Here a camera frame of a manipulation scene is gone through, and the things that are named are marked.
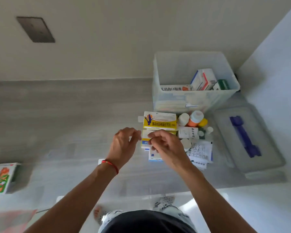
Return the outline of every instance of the foot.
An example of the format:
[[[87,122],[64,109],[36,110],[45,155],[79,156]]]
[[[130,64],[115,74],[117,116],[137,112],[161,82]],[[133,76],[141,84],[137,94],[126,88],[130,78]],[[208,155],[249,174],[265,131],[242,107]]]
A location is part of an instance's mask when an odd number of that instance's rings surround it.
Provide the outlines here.
[[[175,201],[174,196],[168,196],[168,197],[161,197],[155,204],[153,210],[155,211],[162,211],[167,206],[170,206]]]
[[[101,226],[102,224],[102,217],[104,215],[106,215],[107,212],[106,211],[103,211],[102,207],[101,206],[97,206],[95,209],[94,209],[94,219],[96,222],[98,222],[98,224]]]

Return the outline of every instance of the pants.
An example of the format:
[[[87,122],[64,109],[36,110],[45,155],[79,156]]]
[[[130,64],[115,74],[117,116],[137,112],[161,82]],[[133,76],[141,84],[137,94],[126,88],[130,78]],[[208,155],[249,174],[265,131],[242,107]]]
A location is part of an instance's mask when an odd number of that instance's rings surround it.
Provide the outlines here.
[[[105,226],[116,216],[120,215],[121,213],[123,213],[124,211],[122,210],[115,210],[112,212],[107,213],[103,218],[102,218],[102,225],[100,226],[98,233],[101,233],[101,231],[105,228]],[[190,217],[183,213],[180,209],[178,209],[177,207],[170,205],[167,206],[166,208],[164,208],[163,210],[161,210],[160,212],[163,212],[165,214],[168,214],[170,216],[173,216],[175,218],[180,219],[181,221],[183,221],[184,223],[188,224],[190,227],[192,227],[195,231],[195,226],[192,223]]]

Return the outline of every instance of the gray wall plate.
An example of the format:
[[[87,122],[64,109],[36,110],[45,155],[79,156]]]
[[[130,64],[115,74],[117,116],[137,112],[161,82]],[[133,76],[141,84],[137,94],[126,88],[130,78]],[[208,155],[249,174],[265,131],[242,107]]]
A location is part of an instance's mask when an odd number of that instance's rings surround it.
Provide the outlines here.
[[[54,43],[50,30],[41,17],[16,17],[34,43]]]

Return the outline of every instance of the red bracelet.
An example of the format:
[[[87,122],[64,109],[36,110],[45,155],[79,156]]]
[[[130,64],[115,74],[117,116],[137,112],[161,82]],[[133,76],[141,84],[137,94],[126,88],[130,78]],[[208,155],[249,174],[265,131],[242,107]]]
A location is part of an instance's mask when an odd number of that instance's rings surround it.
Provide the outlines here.
[[[103,160],[103,161],[101,161],[101,163],[108,163],[108,164],[112,165],[112,166],[115,168],[115,170],[116,170],[116,174],[119,173],[119,169],[117,168],[117,166],[115,166],[115,165],[114,165],[113,163],[111,163],[110,161],[108,161],[108,160]]]

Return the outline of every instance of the person's left hand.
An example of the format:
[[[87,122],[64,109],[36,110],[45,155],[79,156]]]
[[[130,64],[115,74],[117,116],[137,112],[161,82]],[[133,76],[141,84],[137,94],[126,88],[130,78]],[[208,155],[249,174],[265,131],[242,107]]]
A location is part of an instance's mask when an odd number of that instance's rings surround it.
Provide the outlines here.
[[[136,149],[137,141],[141,140],[141,131],[134,128],[124,128],[118,131],[110,146],[106,160],[121,169],[127,163]]]

